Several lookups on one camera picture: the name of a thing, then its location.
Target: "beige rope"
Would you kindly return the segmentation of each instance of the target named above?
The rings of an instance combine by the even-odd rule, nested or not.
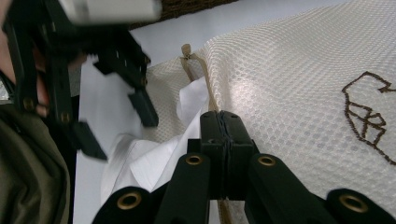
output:
[[[233,224],[227,200],[218,200],[219,218],[221,224]]]
[[[183,69],[187,73],[187,76],[189,77],[191,82],[193,82],[195,80],[195,78],[190,70],[190,65],[188,63],[188,60],[197,60],[199,62],[199,64],[201,65],[202,70],[204,71],[204,75],[205,75],[206,86],[209,91],[209,98],[210,98],[209,110],[210,111],[211,110],[219,111],[219,107],[217,106],[215,97],[213,96],[212,88],[210,87],[209,73],[207,72],[207,65],[206,65],[205,60],[200,58],[195,53],[191,54],[191,45],[190,44],[183,45],[181,47],[181,52],[183,53],[183,57],[180,57],[180,62],[181,62],[181,65],[183,66]]]

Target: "brown stitching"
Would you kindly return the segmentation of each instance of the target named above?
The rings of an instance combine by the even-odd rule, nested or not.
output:
[[[342,92],[344,93],[344,95],[346,96],[346,109],[345,109],[345,115],[346,115],[346,119],[350,125],[350,127],[352,128],[352,131],[354,132],[354,134],[358,137],[358,139],[362,142],[364,142],[365,144],[367,144],[368,146],[374,148],[380,155],[382,155],[384,157],[384,159],[386,161],[388,161],[391,165],[396,165],[396,161],[393,161],[387,154],[385,154],[385,152],[383,150],[381,150],[377,144],[378,142],[381,140],[382,135],[385,134],[385,132],[387,131],[386,129],[384,129],[382,126],[385,126],[387,123],[386,121],[382,118],[380,113],[375,113],[375,114],[371,114],[373,112],[373,109],[366,106],[366,105],[358,105],[354,102],[350,101],[350,97],[349,94],[347,93],[347,89],[349,87],[351,87],[353,84],[355,84],[355,82],[357,82],[358,80],[360,80],[363,77],[366,76],[370,76],[375,78],[376,80],[382,82],[385,87],[382,87],[380,89],[378,89],[381,93],[384,92],[391,92],[391,91],[396,91],[396,89],[391,89],[390,85],[391,83],[386,81],[385,79],[383,79],[382,77],[380,77],[377,74],[374,73],[370,73],[370,72],[365,72],[363,73],[360,77],[356,78],[355,80],[353,80],[352,82],[350,82],[349,84],[347,84],[343,89]],[[355,106],[358,108],[362,108],[365,109],[367,111],[366,115],[364,116],[364,118],[361,118],[358,114],[352,112],[350,110],[350,106]],[[357,118],[358,120],[363,122],[363,128],[361,133],[359,133],[357,127],[355,126],[352,118],[350,116],[353,116],[355,118]],[[381,122],[380,123],[372,123],[369,119],[372,118],[380,118]],[[372,127],[376,130],[379,130],[379,134],[376,136],[376,139],[374,140],[374,142],[370,142],[369,140],[366,139],[366,134],[368,132],[368,127]]]
[[[369,119],[374,119],[374,118],[379,118],[379,119],[381,119],[381,122],[380,122],[380,123],[376,123],[376,125],[378,125],[378,126],[385,126],[385,125],[387,125],[387,122],[382,118],[382,116],[381,116],[380,113],[373,114],[372,116],[369,117]]]

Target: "brown embroidered design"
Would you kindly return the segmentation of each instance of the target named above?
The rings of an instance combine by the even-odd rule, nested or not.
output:
[[[385,129],[387,125],[386,121],[379,112],[375,112],[371,107],[351,101],[350,92],[348,91],[357,82],[366,78],[374,78],[375,81],[382,86],[377,89],[380,93],[396,92],[396,89],[390,88],[391,83],[379,75],[370,72],[363,73],[360,77],[347,84],[342,90],[346,96],[346,118],[359,140],[378,151],[390,164],[396,165],[395,158],[391,158],[384,150],[378,147],[381,137],[387,131]]]

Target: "black bracket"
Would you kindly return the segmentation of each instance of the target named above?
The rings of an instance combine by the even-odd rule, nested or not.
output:
[[[73,116],[67,65],[81,52],[98,56],[96,67],[104,74],[118,73],[135,89],[131,96],[142,123],[158,126],[158,115],[146,92],[149,57],[128,31],[127,25],[76,26],[67,19],[57,0],[13,0],[4,31],[13,63],[16,86],[7,85],[15,106],[35,112],[37,71],[32,49],[46,56],[49,117],[65,128],[75,146],[89,156],[106,159],[87,123]]]
[[[326,200],[312,194],[281,159],[259,153],[242,120],[225,111],[203,114],[201,139],[189,141],[172,179],[148,194],[148,203],[139,195],[147,192],[116,191],[93,223],[203,224],[208,221],[209,200],[223,199],[245,201],[247,220],[255,224],[396,223],[357,191],[335,189]],[[121,210],[124,215],[115,217]]]

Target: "white fabric fold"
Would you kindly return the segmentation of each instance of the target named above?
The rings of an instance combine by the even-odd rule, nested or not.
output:
[[[187,152],[188,139],[200,137],[200,116],[208,108],[205,79],[182,89],[179,99],[178,114],[188,126],[184,134],[161,144],[138,140],[127,133],[116,138],[103,174],[102,203],[118,189],[136,186],[154,191],[171,179],[178,158]]]

